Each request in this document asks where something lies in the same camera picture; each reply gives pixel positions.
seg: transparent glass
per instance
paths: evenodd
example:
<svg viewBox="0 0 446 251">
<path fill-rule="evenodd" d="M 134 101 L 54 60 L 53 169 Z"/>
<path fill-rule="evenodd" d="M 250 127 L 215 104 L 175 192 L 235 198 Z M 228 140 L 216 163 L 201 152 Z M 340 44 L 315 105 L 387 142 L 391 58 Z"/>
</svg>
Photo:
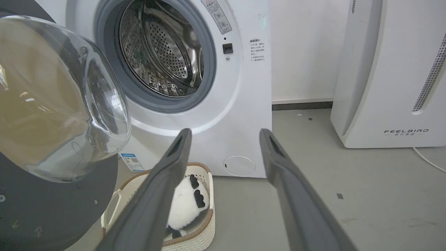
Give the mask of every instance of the transparent glass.
<svg viewBox="0 0 446 251">
<path fill-rule="evenodd" d="M 72 182 L 120 151 L 130 130 L 122 89 L 94 43 L 42 19 L 0 18 L 6 157 L 43 179 Z"/>
</svg>

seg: panda plush toy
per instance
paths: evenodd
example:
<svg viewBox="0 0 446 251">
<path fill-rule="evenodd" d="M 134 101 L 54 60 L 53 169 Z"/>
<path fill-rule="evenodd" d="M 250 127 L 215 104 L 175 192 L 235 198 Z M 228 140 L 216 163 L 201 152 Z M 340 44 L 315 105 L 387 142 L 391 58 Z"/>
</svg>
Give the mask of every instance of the panda plush toy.
<svg viewBox="0 0 446 251">
<path fill-rule="evenodd" d="M 188 227 L 197 224 L 209 208 L 209 194 L 203 183 L 194 175 L 184 178 L 175 188 L 167 234 L 178 238 L 187 234 Z"/>
</svg>

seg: white cable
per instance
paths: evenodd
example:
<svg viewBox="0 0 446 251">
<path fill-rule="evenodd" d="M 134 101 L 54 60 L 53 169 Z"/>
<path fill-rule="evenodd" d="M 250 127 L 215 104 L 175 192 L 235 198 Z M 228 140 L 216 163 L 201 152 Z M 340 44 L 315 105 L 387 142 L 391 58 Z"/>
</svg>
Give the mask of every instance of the white cable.
<svg viewBox="0 0 446 251">
<path fill-rule="evenodd" d="M 421 153 L 420 153 L 415 147 L 413 147 L 413 149 L 414 149 L 415 152 L 418 153 L 418 155 L 419 155 L 422 159 L 424 159 L 424 161 L 426 161 L 429 165 L 431 165 L 431 166 L 435 167 L 436 169 L 438 169 L 438 170 L 440 170 L 440 171 L 446 173 L 446 170 L 444 170 L 443 168 L 441 168 L 441 167 L 437 166 L 436 164 L 430 162 L 430 161 L 429 161 L 428 159 L 426 159 L 423 155 L 421 155 Z"/>
</svg>

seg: floor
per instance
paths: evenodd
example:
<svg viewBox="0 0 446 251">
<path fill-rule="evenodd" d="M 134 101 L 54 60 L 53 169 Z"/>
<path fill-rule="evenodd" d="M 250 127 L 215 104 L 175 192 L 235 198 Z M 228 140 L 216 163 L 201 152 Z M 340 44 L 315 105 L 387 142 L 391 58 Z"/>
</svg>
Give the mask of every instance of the floor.
<svg viewBox="0 0 446 251">
<path fill-rule="evenodd" d="M 346 149 L 329 109 L 274 111 L 273 133 L 358 250 L 446 250 L 446 174 L 412 149 Z M 446 147 L 420 152 L 446 167 Z M 131 175 L 121 162 L 117 186 Z M 276 191 L 266 180 L 214 183 L 216 233 L 207 250 L 289 250 Z M 93 250 L 99 228 L 97 222 L 68 250 Z"/>
</svg>

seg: laundry basket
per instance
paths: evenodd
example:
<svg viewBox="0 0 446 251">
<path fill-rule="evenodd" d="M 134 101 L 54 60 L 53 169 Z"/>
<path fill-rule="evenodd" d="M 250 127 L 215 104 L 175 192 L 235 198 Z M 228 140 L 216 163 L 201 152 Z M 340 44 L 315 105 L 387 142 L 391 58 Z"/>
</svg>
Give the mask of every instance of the laundry basket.
<svg viewBox="0 0 446 251">
<path fill-rule="evenodd" d="M 130 199 L 137 191 L 139 186 L 145 180 L 147 175 L 149 175 L 150 170 L 141 172 L 129 180 L 127 180 L 120 189 L 113 193 L 111 199 L 118 196 L 118 201 L 107 221 L 107 207 L 101 216 L 102 234 L 101 238 L 107 234 L 107 229 L 113 226 L 113 222 L 117 219 L 118 215 L 122 212 L 124 207 L 129 203 Z M 214 210 L 214 183 L 212 180 L 211 171 L 207 166 L 201 163 L 192 162 L 187 165 L 184 177 L 194 175 L 199 179 L 206 190 L 209 193 L 209 210 L 207 214 L 199 224 L 189 230 L 188 234 L 179 238 L 165 240 L 163 242 L 163 251 L 202 251 L 205 250 L 212 243 L 215 235 L 215 210 Z"/>
</svg>

